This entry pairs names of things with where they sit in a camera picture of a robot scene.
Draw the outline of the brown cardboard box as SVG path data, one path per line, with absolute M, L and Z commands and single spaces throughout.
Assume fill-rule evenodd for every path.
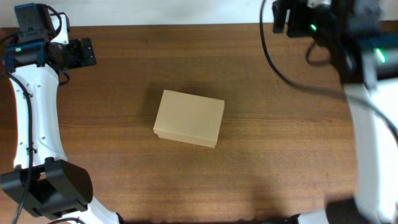
M 214 148 L 225 102 L 164 90 L 153 127 L 160 138 Z

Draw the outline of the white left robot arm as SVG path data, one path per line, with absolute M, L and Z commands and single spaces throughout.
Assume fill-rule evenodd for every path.
M 18 212 L 52 223 L 122 223 L 94 197 L 88 172 L 68 162 L 60 139 L 59 76 L 96 64 L 91 40 L 69 39 L 67 15 L 46 4 L 14 10 L 19 30 L 7 37 L 2 62 L 16 101 L 17 149 L 13 171 L 1 176 L 2 190 Z

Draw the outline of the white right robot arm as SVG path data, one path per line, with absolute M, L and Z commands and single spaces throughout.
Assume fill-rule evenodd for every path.
M 397 33 L 382 31 L 379 1 L 274 1 L 272 12 L 275 33 L 328 49 L 354 126 L 357 192 L 297 221 L 396 223 Z

